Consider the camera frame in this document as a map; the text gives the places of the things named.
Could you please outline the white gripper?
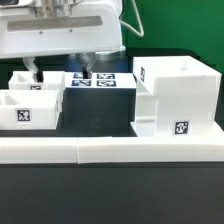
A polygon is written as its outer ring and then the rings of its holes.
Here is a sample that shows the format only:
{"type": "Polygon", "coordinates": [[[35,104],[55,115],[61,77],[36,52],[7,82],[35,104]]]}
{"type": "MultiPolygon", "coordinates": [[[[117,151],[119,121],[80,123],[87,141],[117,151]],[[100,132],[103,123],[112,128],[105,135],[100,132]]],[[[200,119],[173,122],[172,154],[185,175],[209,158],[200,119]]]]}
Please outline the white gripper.
{"type": "Polygon", "coordinates": [[[123,0],[0,0],[0,58],[24,57],[41,83],[33,57],[84,53],[83,78],[91,79],[95,52],[122,45],[122,12],[123,0]]]}

